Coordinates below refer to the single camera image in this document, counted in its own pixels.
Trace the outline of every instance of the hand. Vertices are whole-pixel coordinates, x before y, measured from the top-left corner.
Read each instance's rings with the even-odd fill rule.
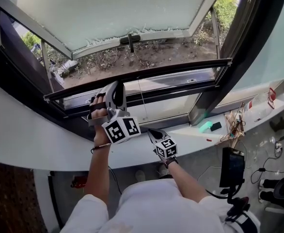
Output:
[[[167,159],[163,158],[163,157],[162,157],[161,155],[159,155],[159,154],[157,154],[157,156],[161,159],[161,161],[162,161],[163,164],[166,163]]]
[[[99,98],[95,98],[94,102],[91,104],[102,103],[106,101],[106,97],[100,96]],[[99,117],[104,117],[108,114],[107,109],[94,110],[92,112],[92,119],[96,119]],[[95,138],[94,138],[95,146],[101,146],[110,142],[107,134],[105,133],[103,127],[101,125],[95,126]]]

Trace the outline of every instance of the green sponge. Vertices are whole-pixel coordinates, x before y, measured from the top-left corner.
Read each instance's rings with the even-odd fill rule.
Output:
[[[203,132],[206,131],[207,129],[210,129],[212,126],[213,126],[213,122],[208,121],[208,122],[206,122],[203,126],[201,126],[201,127],[199,128],[199,132],[200,132],[200,133],[203,133]]]

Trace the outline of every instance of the outdoor ground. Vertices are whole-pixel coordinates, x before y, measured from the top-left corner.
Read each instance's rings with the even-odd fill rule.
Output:
[[[142,69],[217,58],[211,33],[203,39],[167,39],[137,43],[134,48],[134,53],[124,46],[84,57],[77,70],[64,78],[64,88]]]

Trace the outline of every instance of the black and white marker cube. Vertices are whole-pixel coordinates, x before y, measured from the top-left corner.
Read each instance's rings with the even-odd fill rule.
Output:
[[[158,155],[168,159],[177,154],[175,141],[170,137],[154,144]]]
[[[141,134],[135,116],[117,117],[116,120],[102,124],[112,143],[121,143]]]

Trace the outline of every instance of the person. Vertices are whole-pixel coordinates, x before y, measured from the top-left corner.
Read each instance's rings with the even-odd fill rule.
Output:
[[[105,97],[95,98],[93,104],[103,101]],[[106,114],[106,109],[95,110],[92,118]],[[95,132],[95,146],[110,142],[101,126],[95,126]],[[210,196],[175,159],[167,163],[167,179],[140,182],[125,189],[116,215],[109,220],[109,151],[110,146],[94,150],[84,187],[86,195],[75,206],[61,233],[234,232],[224,223],[232,206]]]

